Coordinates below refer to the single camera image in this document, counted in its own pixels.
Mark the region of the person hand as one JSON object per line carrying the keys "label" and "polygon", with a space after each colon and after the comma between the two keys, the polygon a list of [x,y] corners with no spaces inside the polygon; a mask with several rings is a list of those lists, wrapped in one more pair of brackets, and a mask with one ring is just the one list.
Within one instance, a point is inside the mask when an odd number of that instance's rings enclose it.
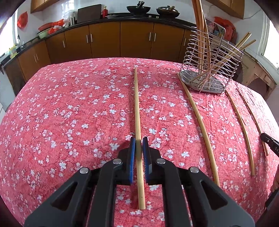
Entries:
{"label": "person hand", "polygon": [[278,185],[279,185],[279,166],[277,168],[274,180],[273,180],[273,184],[272,187],[270,188],[271,192],[275,192],[275,190],[278,189]]}

